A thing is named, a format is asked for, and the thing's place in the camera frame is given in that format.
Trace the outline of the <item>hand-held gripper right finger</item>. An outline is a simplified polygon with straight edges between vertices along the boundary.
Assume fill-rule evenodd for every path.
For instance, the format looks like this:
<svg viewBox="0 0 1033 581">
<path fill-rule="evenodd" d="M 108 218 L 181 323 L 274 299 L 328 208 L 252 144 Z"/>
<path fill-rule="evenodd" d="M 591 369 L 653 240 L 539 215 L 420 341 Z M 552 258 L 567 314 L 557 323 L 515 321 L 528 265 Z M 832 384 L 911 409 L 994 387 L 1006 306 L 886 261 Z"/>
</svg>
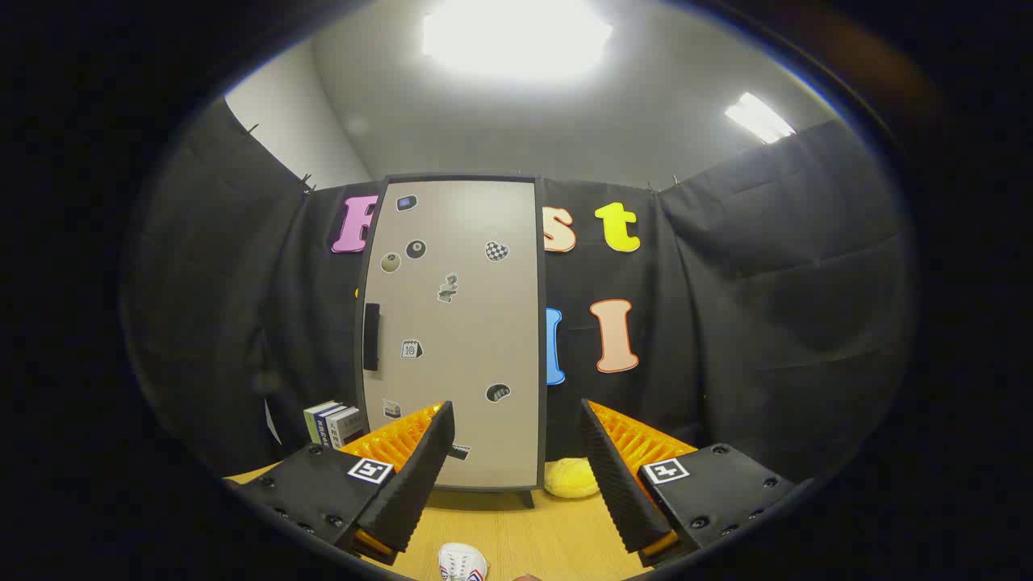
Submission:
<svg viewBox="0 0 1033 581">
<path fill-rule="evenodd" d="M 697 448 L 597 402 L 580 407 L 591 471 L 623 546 L 641 565 L 722 545 L 796 496 L 796 482 L 730 444 Z"/>
</svg>

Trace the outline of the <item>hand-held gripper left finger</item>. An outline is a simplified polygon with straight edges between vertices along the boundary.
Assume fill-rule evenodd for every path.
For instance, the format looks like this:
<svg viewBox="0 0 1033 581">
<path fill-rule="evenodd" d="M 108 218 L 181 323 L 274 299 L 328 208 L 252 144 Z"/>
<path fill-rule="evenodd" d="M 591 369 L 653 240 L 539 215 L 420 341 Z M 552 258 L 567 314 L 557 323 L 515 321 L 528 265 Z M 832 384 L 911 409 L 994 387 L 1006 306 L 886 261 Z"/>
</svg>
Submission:
<svg viewBox="0 0 1033 581">
<path fill-rule="evenodd" d="M 409 412 L 354 442 L 310 444 L 230 489 L 273 525 L 392 565 L 407 550 L 453 446 L 453 404 Z"/>
</svg>

